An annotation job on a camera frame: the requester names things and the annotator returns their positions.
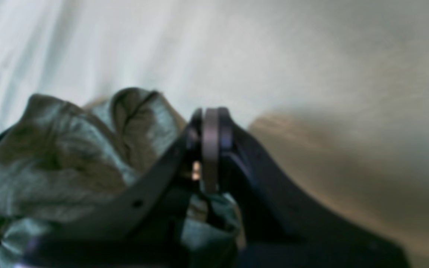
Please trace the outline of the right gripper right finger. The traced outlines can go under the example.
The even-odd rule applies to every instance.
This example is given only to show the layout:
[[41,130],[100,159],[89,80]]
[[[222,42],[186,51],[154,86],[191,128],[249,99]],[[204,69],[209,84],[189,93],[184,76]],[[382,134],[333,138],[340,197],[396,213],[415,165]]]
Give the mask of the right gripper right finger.
[[292,182],[226,108],[204,116],[204,188],[240,208],[238,268],[408,268],[400,246],[332,212]]

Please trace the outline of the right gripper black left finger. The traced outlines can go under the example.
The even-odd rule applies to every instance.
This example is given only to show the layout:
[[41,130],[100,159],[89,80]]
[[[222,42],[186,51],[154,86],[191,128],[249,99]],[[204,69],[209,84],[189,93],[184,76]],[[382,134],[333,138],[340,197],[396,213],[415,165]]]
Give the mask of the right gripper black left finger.
[[187,268],[180,242],[199,159],[203,112],[134,185],[107,205],[31,239],[17,268]]

